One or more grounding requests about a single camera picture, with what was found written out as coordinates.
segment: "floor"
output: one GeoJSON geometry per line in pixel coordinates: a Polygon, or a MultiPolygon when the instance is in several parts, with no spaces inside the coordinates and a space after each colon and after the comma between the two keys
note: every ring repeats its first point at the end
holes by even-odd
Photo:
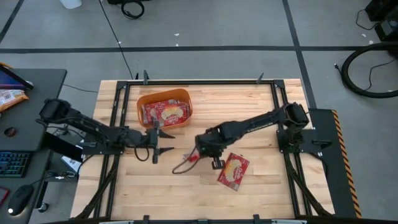
{"type": "MultiPolygon", "coordinates": [[[[151,0],[136,21],[103,5],[133,74],[145,69],[151,79],[257,78],[262,72],[264,78],[301,78],[311,107],[339,113],[363,217],[398,220],[398,98],[355,95],[333,67],[355,47],[379,42],[373,30],[355,24],[369,1],[151,0]]],[[[359,23],[373,24],[365,13],[359,23]]],[[[67,10],[54,0],[3,0],[0,30],[0,61],[14,67],[64,68],[66,84],[87,90],[97,90],[104,79],[130,79],[98,1],[67,10]]],[[[386,52],[361,56],[350,67],[352,79],[366,88],[370,68],[389,60],[386,52]]],[[[375,69],[374,91],[396,90],[397,69],[397,62],[375,69]]],[[[94,93],[65,86],[60,98],[93,114],[94,93]]],[[[35,212],[30,223],[66,220],[75,187],[50,184],[49,211],[35,212]]]]}

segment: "black desk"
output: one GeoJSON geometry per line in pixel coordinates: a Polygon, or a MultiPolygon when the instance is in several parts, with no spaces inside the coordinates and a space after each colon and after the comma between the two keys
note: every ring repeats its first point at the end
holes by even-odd
{"type": "Polygon", "coordinates": [[[0,222],[28,223],[30,214],[36,206],[36,201],[43,185],[42,181],[33,185],[34,193],[32,198],[30,198],[28,206],[26,206],[25,210],[21,214],[15,217],[10,216],[7,212],[7,205],[11,195],[20,186],[31,184],[45,175],[49,166],[52,151],[49,149],[41,149],[39,147],[45,134],[45,128],[40,127],[40,125],[37,126],[35,119],[39,118],[39,112],[43,106],[44,99],[58,98],[67,71],[63,69],[15,69],[14,72],[21,78],[32,81],[35,88],[31,93],[28,93],[28,96],[30,97],[29,101],[24,101],[2,114],[0,117],[0,135],[3,135],[4,129],[6,129],[11,123],[13,126],[17,126],[19,134],[29,134],[19,137],[21,139],[18,142],[14,142],[13,140],[13,144],[11,144],[11,140],[8,140],[7,144],[3,144],[3,139],[0,138],[0,150],[15,150],[15,146],[25,146],[25,144],[21,142],[28,142],[32,147],[37,147],[37,151],[32,156],[25,178],[0,178],[0,186],[10,190],[10,195],[0,207],[0,222]]]}

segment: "black keyboard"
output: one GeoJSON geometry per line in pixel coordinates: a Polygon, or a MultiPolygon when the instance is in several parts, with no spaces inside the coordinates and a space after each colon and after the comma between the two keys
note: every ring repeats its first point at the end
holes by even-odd
{"type": "Polygon", "coordinates": [[[30,162],[31,152],[0,151],[0,178],[23,178],[30,162]]]}

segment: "hazard tape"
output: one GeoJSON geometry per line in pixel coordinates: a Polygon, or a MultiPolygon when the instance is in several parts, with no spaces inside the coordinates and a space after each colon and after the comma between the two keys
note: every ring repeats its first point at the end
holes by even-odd
{"type": "Polygon", "coordinates": [[[341,153],[343,155],[343,160],[344,160],[344,163],[345,163],[345,169],[346,169],[346,173],[347,173],[348,184],[349,184],[349,187],[350,187],[351,195],[353,197],[356,217],[357,218],[362,218],[361,209],[359,208],[358,197],[356,196],[353,175],[352,175],[352,172],[351,172],[351,168],[349,167],[346,146],[345,146],[344,140],[343,140],[343,133],[341,132],[340,122],[338,121],[337,111],[332,110],[332,112],[333,112],[333,116],[335,117],[337,135],[338,135],[338,139],[339,139],[339,142],[340,142],[341,153]]]}

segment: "wooden tabletop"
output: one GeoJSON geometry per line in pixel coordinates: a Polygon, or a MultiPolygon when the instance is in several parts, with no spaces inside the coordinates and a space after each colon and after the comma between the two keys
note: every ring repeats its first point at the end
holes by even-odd
{"type": "MultiPolygon", "coordinates": [[[[102,81],[98,93],[94,119],[107,125],[116,83],[116,80],[102,81]]],[[[286,79],[285,86],[289,102],[300,103],[307,110],[301,81],[286,79]]],[[[271,88],[268,85],[133,86],[126,125],[144,131],[138,123],[136,101],[143,95],[175,88],[184,88],[189,92],[194,110],[192,122],[187,127],[167,131],[176,139],[160,139],[160,147],[173,146],[175,149],[161,155],[158,164],[152,164],[152,150],[150,159],[140,162],[131,149],[126,149],[119,163],[112,220],[142,220],[144,215],[150,215],[151,220],[251,219],[254,214],[260,214],[261,218],[293,218],[284,159],[275,135],[277,126],[249,133],[223,153],[224,159],[234,152],[250,161],[238,191],[217,182],[220,170],[211,169],[210,158],[202,159],[186,174],[171,173],[182,162],[183,154],[192,150],[195,136],[204,133],[206,128],[273,110],[271,88]]],[[[116,124],[120,119],[121,110],[118,111],[116,124]]],[[[146,156],[144,149],[138,153],[140,157],[146,156]]],[[[307,154],[302,154],[301,158],[308,188],[324,208],[333,213],[321,161],[307,154]]],[[[71,217],[78,215],[96,192],[102,161],[103,156],[94,156],[81,168],[71,217]]],[[[296,189],[303,214],[302,196],[300,189],[296,189]]],[[[102,215],[107,196],[106,192],[102,215]]]]}

